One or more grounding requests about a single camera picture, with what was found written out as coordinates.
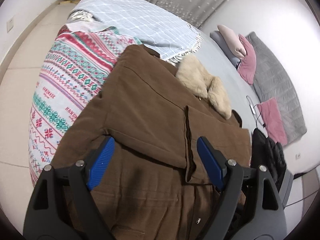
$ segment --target cable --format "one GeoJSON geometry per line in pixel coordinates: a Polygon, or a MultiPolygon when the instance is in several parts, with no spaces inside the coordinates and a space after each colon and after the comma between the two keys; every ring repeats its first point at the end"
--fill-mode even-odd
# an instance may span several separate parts
{"type": "MultiPolygon", "coordinates": [[[[254,108],[258,105],[258,104],[255,104],[254,106],[253,106],[253,101],[252,101],[252,99],[251,99],[251,97],[249,97],[249,96],[246,96],[246,98],[247,98],[247,100],[248,100],[248,102],[249,102],[249,105],[250,105],[250,108],[251,108],[251,111],[252,111],[252,114],[254,115],[254,117],[256,117],[257,116],[257,113],[256,113],[256,111],[254,110],[254,108]]],[[[259,110],[259,115],[258,115],[258,117],[256,118],[256,128],[258,128],[258,120],[259,120],[259,117],[261,116],[261,113],[262,113],[262,110],[260,111],[259,110]]]]}
{"type": "Polygon", "coordinates": [[[302,200],[310,197],[310,196],[313,195],[314,193],[311,193],[309,196],[306,196],[306,197],[304,197],[303,199],[298,200],[298,201],[296,201],[296,202],[294,202],[294,203],[292,203],[292,204],[290,204],[290,205],[287,205],[287,206],[285,206],[285,207],[288,207],[288,206],[291,206],[291,205],[293,205],[293,204],[296,204],[296,203],[298,203],[298,202],[300,202],[300,201],[302,201],[302,200]]]}
{"type": "Polygon", "coordinates": [[[260,114],[259,114],[259,116],[258,116],[258,118],[257,118],[257,120],[256,120],[256,128],[258,128],[258,119],[259,119],[261,113],[262,113],[262,111],[260,111],[260,114]]]}

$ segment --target pink cloth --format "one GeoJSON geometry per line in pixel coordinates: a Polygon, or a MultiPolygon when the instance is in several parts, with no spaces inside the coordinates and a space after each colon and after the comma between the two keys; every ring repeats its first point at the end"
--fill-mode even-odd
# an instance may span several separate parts
{"type": "Polygon", "coordinates": [[[287,135],[284,131],[276,98],[273,97],[261,104],[257,104],[257,107],[266,124],[268,136],[275,142],[280,142],[283,146],[286,145],[288,143],[287,135]]]}
{"type": "Polygon", "coordinates": [[[238,73],[244,81],[246,81],[249,85],[252,85],[254,73],[256,72],[257,67],[256,53],[254,52],[253,46],[244,36],[239,34],[239,39],[247,51],[247,56],[241,60],[238,66],[238,73]]]}

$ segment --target light blue blanket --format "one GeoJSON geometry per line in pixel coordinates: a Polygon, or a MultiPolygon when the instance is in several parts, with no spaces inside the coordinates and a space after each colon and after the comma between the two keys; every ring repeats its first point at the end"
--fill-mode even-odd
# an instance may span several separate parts
{"type": "Polygon", "coordinates": [[[177,62],[184,53],[196,51],[201,42],[193,26],[144,0],[81,0],[71,13],[79,10],[117,27],[123,35],[137,37],[163,60],[177,62]]]}

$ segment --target brown coat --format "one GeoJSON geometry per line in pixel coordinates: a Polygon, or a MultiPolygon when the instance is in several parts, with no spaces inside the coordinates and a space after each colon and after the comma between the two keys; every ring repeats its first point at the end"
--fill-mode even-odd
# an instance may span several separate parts
{"type": "MultiPolygon", "coordinates": [[[[127,47],[65,133],[52,165],[72,165],[113,136],[114,155],[92,196],[116,239],[195,239],[218,197],[196,140],[206,136],[226,158],[247,166],[249,133],[234,115],[226,121],[196,98],[175,78],[175,67],[147,51],[127,47]]],[[[79,228],[72,202],[69,211],[79,228]]]]}

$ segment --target blanket fringe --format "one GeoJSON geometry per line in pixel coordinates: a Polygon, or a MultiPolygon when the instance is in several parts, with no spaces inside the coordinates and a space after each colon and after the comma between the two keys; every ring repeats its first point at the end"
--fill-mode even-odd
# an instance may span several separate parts
{"type": "Polygon", "coordinates": [[[196,36],[196,43],[194,44],[194,46],[191,49],[188,49],[187,51],[181,52],[181,53],[167,59],[166,62],[169,62],[170,64],[176,66],[177,63],[179,63],[185,55],[197,52],[201,47],[202,40],[203,40],[203,38],[201,37],[201,34],[198,33],[198,35],[196,36]]]}

